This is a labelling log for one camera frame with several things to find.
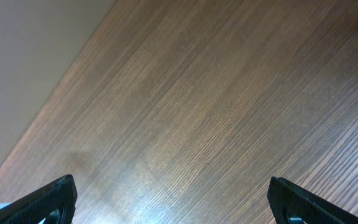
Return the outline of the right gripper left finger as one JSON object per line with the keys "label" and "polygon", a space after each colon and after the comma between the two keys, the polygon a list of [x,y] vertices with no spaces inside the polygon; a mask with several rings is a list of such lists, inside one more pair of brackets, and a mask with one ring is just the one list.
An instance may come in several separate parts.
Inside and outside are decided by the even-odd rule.
{"label": "right gripper left finger", "polygon": [[0,209],[0,224],[71,224],[77,190],[71,174],[64,175]]}

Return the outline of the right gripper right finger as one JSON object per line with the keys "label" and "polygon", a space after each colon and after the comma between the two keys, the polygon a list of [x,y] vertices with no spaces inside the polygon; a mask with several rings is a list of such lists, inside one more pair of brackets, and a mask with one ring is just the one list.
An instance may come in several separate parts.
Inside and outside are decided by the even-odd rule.
{"label": "right gripper right finger", "polygon": [[282,177],[272,177],[267,198],[280,224],[358,223],[358,217]]}

